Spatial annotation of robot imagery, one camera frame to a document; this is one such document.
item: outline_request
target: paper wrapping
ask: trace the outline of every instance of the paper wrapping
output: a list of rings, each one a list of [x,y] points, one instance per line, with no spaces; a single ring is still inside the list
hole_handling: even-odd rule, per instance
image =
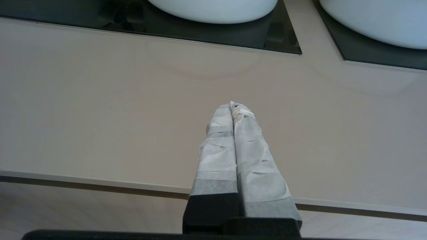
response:
[[[294,218],[301,221],[254,114],[230,102],[234,121],[238,191],[246,217]]]
[[[236,150],[229,104],[221,105],[206,127],[190,195],[237,193]]]

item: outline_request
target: white vessel sink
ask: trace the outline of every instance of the white vessel sink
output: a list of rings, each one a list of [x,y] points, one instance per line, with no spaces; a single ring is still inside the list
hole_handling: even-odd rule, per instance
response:
[[[340,23],[400,47],[427,49],[426,0],[320,0]]]
[[[277,0],[149,0],[161,10],[203,23],[244,23],[262,18]]]

